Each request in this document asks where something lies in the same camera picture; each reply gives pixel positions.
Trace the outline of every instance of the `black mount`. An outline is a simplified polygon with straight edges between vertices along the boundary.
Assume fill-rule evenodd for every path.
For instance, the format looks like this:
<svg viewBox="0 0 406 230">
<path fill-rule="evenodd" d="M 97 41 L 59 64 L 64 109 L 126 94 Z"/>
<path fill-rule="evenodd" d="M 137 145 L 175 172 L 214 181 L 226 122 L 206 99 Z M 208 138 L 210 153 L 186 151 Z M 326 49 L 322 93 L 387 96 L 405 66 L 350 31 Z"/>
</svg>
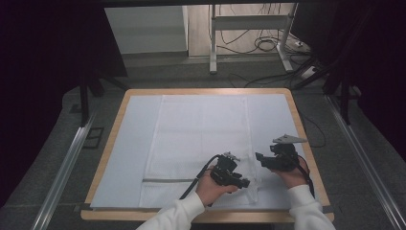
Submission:
<svg viewBox="0 0 406 230">
<path fill-rule="evenodd" d="M 260 164 L 269 170 L 278 170 L 283 172 L 291 172 L 299 165 L 298 153 L 293 144 L 277 144 L 270 146 L 275 157 L 263 156 L 256 152 L 255 156 Z"/>
<path fill-rule="evenodd" d="M 215 183 L 222 186 L 235 185 L 239 189 L 248 187 L 250 181 L 246 178 L 242 178 L 241 174 L 233 172 L 237 167 L 235 160 L 237 159 L 229 152 L 218 156 L 217 164 L 210 173 Z"/>
</svg>

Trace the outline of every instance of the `aluminum rail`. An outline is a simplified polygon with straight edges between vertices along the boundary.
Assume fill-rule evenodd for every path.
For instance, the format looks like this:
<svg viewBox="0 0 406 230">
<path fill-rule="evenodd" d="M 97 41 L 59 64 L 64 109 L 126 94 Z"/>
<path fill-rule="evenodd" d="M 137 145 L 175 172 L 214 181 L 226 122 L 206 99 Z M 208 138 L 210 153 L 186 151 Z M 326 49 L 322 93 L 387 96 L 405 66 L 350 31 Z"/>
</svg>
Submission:
<svg viewBox="0 0 406 230">
<path fill-rule="evenodd" d="M 369 180 L 373 191 L 375 192 L 379 202 L 389 218 L 389 221 L 392 223 L 392 226 L 395 230 L 406 229 L 405 218 L 402 216 L 399 207 L 391 195 L 391 192 L 388 190 L 378 172 L 375 170 L 370 157 L 368 157 L 364 148 L 358 141 L 358 138 L 353 132 L 351 126 L 348 126 L 341 117 L 339 112 L 340 106 L 338 105 L 337 101 L 333 98 L 333 96 L 326 96 L 326 99 L 335 116 L 335 119 L 338 122 L 338 125 L 343 130 L 343 133 L 346 136 L 361 169 L 364 171 L 364 174 Z"/>
<path fill-rule="evenodd" d="M 35 218 L 32 230 L 45 230 L 48 227 L 51 217 L 54 214 L 57 203 L 59 202 L 60 196 L 66 186 L 72 169 L 78 159 L 79 152 L 83 146 L 86 135 L 89 132 L 90 126 L 92 126 L 97 113 L 97 106 L 93 109 L 87 124 L 80 127 L 77 131 L 75 139 L 72 142 L 71 147 L 62 162 L 62 165 L 57 172 L 56 178 L 50 191 L 48 192 L 39 212 Z"/>
</svg>

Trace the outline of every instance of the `black cable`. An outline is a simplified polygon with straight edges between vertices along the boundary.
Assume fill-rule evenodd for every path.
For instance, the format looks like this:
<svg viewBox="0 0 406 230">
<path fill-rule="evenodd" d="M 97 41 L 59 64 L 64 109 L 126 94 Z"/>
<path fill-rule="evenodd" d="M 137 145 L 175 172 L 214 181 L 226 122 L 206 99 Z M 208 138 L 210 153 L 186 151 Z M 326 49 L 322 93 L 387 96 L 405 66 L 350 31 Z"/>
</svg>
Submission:
<svg viewBox="0 0 406 230">
<path fill-rule="evenodd" d="M 277 4 L 276 3 L 274 3 L 274 10 L 272 11 L 272 13 L 274 13 L 275 14 L 275 10 L 277 9 Z"/>
<path fill-rule="evenodd" d="M 264 84 L 269 84 L 269 83 L 273 83 L 273 82 L 276 82 L 276 81 L 283 81 L 283 80 L 288 79 L 291 75 L 292 75 L 292 74 L 284 74 L 284 75 L 276 75 L 276 76 L 262 77 L 262 78 L 259 78 L 259 79 L 255 79 L 255 80 L 248 81 L 248 82 L 244 85 L 243 88 L 246 88 L 248 85 L 250 85 L 250 84 L 252 84 L 252 83 L 257 83 L 256 81 L 267 80 L 267 79 L 270 79 L 270 78 L 286 77 L 286 78 L 283 78 L 283 79 L 280 79 L 280 80 L 271 80 L 271 81 L 269 81 L 269 82 L 267 82 L 267 83 L 264 83 Z"/>
<path fill-rule="evenodd" d="M 228 51 L 234 52 L 236 54 L 240 54 L 240 55 L 249 55 L 258 49 L 258 47 L 256 47 L 254 50 L 251 50 L 251 51 L 239 52 L 239 51 L 235 51 L 235 50 L 232 50 L 232 49 L 224 47 L 224 46 L 217 46 L 217 48 L 225 49 L 225 50 L 228 50 Z"/>
<path fill-rule="evenodd" d="M 260 47 L 260 45 L 262 43 L 270 43 L 273 46 L 272 46 L 272 48 L 264 49 L 264 48 Z M 277 48 L 277 45 L 275 44 L 275 41 L 272 40 L 272 37 L 270 37 L 270 36 L 260 36 L 260 37 L 258 37 L 257 39 L 255 39 L 254 45 L 258 49 L 262 50 L 263 52 L 271 52 L 271 51 L 273 51 L 273 50 L 275 50 Z"/>
<path fill-rule="evenodd" d="M 268 9 L 268 13 L 269 14 L 271 12 L 271 7 L 272 7 L 272 3 L 269 4 L 269 9 Z"/>
<path fill-rule="evenodd" d="M 212 40 L 212 35 L 210 34 L 210 22 L 211 22 L 211 20 L 210 20 L 210 5 L 209 5 L 209 10 L 208 10 L 208 31 L 209 31 L 209 38 L 210 38 L 210 40 Z"/>
<path fill-rule="evenodd" d="M 233 12 L 234 15 L 237 15 L 233 10 L 233 4 L 230 4 L 230 10 Z"/>
<path fill-rule="evenodd" d="M 204 172 L 209 168 L 210 163 L 212 163 L 212 161 L 214 161 L 217 157 L 219 157 L 220 155 L 215 155 L 214 157 L 212 157 L 212 159 L 210 159 L 207 164 L 203 167 L 203 169 L 200 171 L 200 173 L 196 176 L 196 178 L 194 179 L 194 181 L 192 182 L 192 184 L 189 186 L 189 188 L 185 191 L 185 193 L 182 194 L 182 196 L 180 196 L 179 199 L 184 199 L 193 189 L 194 185 L 196 185 L 196 183 L 199 181 L 200 177 L 202 177 L 202 175 L 204 174 Z"/>
<path fill-rule="evenodd" d="M 304 55 L 304 56 L 313 56 L 313 53 L 310 51 L 297 51 L 290 47 L 289 45 L 285 44 L 284 49 L 288 54 L 296 54 L 296 55 Z"/>
<path fill-rule="evenodd" d="M 259 9 L 259 12 L 257 14 L 259 14 L 260 12 L 262 12 L 264 9 L 266 8 L 266 3 L 262 4 L 262 7 Z"/>
<path fill-rule="evenodd" d="M 231 75 L 236 75 L 236 74 L 229 74 L 228 76 L 227 76 L 227 80 L 229 81 L 229 83 L 233 86 L 233 88 L 237 88 L 234 84 L 233 84 L 233 81 L 230 79 L 230 76 Z"/>
<path fill-rule="evenodd" d="M 305 169 L 298 163 L 294 162 L 296 164 L 296 167 L 298 168 L 298 170 L 302 173 L 302 175 L 304 176 L 305 181 L 308 184 L 308 189 L 310 190 L 311 194 L 313 195 L 313 197 L 315 197 L 314 195 L 314 185 L 313 185 L 313 180 L 311 180 L 310 178 L 310 170 L 308 170 L 308 172 L 305 171 Z"/>
<path fill-rule="evenodd" d="M 310 56 L 310 58 L 304 62 L 304 64 L 302 64 L 301 66 L 299 66 L 299 68 L 294 72 L 295 74 L 292 76 L 292 78 L 289 81 L 289 85 L 286 86 L 287 89 L 289 90 L 293 90 L 292 89 L 292 81 L 295 77 L 300 76 L 302 72 L 305 71 L 306 68 L 308 68 L 309 66 L 311 66 L 311 64 L 314 63 L 314 61 L 316 61 L 316 57 L 314 56 Z"/>
<path fill-rule="evenodd" d="M 220 5 L 219 8 L 218 8 L 218 14 L 219 14 L 219 15 L 221 15 L 221 6 L 222 6 L 222 5 Z M 231 43 L 237 41 L 240 37 L 244 36 L 244 35 L 247 34 L 249 31 L 250 31 L 250 30 L 246 30 L 244 33 L 242 33 L 241 35 L 239 35 L 237 38 L 235 38 L 235 39 L 233 39 L 232 41 L 229 41 L 229 42 L 226 42 L 226 41 L 225 41 L 224 36 L 223 36 L 223 31 L 220 31 L 220 35 L 221 35 L 221 39 L 223 40 L 224 44 L 229 45 L 229 44 L 231 44 Z"/>
</svg>

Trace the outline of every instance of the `person's right hand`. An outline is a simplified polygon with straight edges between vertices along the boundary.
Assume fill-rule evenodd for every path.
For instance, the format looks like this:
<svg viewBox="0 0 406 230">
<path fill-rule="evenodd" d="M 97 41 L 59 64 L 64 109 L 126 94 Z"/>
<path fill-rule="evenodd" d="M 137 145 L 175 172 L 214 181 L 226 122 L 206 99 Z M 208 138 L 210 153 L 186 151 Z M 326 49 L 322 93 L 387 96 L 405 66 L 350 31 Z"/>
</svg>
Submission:
<svg viewBox="0 0 406 230">
<path fill-rule="evenodd" d="M 299 157 L 299 163 L 304 168 L 304 170 L 309 173 L 306 162 L 302 157 Z M 296 168 L 291 172 L 282 172 L 277 170 L 271 170 L 272 173 L 278 174 L 286 185 L 287 189 L 293 188 L 295 186 L 307 184 L 304 175 Z"/>
</svg>

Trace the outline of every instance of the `white sleeve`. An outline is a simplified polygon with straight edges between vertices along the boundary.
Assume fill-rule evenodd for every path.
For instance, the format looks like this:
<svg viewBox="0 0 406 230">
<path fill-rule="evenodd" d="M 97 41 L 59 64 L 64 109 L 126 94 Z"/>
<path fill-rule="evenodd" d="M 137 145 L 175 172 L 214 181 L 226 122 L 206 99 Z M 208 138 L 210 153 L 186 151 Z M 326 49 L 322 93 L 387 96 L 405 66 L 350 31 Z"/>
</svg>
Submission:
<svg viewBox="0 0 406 230">
<path fill-rule="evenodd" d="M 147 220 L 137 230 L 189 230 L 192 220 L 204 211 L 200 197 L 192 192 L 185 199 L 175 200 L 170 207 L 159 211 L 155 217 Z"/>
<path fill-rule="evenodd" d="M 308 185 L 300 185 L 288 191 L 291 203 L 290 215 L 295 219 L 295 230 L 335 229 L 323 214 L 322 205 L 311 195 Z"/>
</svg>

